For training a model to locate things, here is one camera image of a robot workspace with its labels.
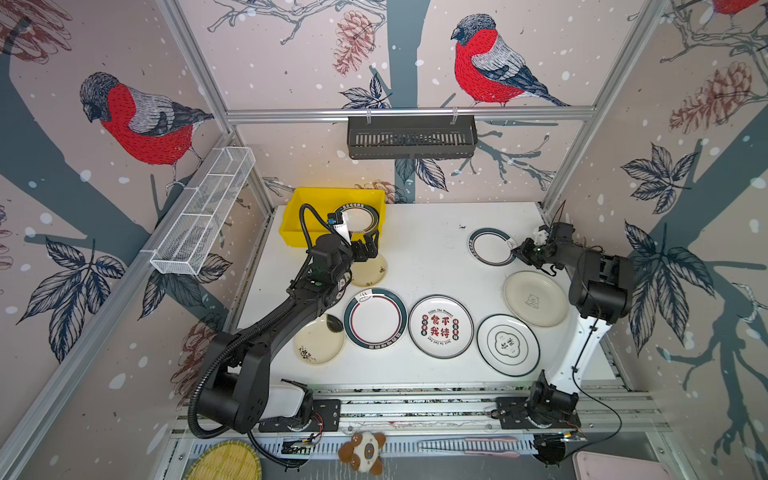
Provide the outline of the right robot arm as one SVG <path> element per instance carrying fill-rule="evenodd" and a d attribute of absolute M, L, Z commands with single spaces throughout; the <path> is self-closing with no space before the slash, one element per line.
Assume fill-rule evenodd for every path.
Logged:
<path fill-rule="evenodd" d="M 635 288 L 634 264 L 627 257 L 611 256 L 598 247 L 573 240 L 575 228 L 564 222 L 542 226 L 546 241 L 538 245 L 528 238 L 511 253 L 540 271 L 566 271 L 570 275 L 569 304 L 578 312 L 577 327 L 564 359 L 550 375 L 541 372 L 526 402 L 528 418 L 541 427 L 556 422 L 575 424 L 573 414 L 581 391 L 582 370 L 601 338 L 628 315 Z"/>

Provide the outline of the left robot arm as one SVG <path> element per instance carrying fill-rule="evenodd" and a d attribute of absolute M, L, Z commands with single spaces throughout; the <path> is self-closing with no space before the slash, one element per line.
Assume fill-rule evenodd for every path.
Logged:
<path fill-rule="evenodd" d="M 247 433 L 266 417 L 273 357 L 341 300 L 352 264 L 376 257 L 378 247 L 377 230 L 354 241 L 338 233 L 318 237 L 290 282 L 286 300 L 255 324 L 214 336 L 189 399 L 188 427 L 196 437 Z"/>

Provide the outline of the cream bear plate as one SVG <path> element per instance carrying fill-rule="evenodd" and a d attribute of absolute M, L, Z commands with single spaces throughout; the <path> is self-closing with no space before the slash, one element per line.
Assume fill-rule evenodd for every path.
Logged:
<path fill-rule="evenodd" d="M 563 289 L 551 277 L 533 271 L 508 277 L 503 298 L 509 310 L 530 326 L 555 327 L 566 320 L 569 311 Z"/>

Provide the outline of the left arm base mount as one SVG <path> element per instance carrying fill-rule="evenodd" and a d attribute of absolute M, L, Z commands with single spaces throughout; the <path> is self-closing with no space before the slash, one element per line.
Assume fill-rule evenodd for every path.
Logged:
<path fill-rule="evenodd" d="M 260 433 L 336 432 L 341 401 L 316 398 L 304 384 L 273 384 L 266 409 L 257 425 Z"/>

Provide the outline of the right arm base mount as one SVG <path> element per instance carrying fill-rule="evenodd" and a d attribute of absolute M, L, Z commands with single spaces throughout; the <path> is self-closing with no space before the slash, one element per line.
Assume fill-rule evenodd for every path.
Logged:
<path fill-rule="evenodd" d="M 526 398 L 498 397 L 491 417 L 499 420 L 503 429 L 570 427 L 579 430 L 578 400 L 576 393 L 566 393 L 550 384 L 542 370 Z"/>

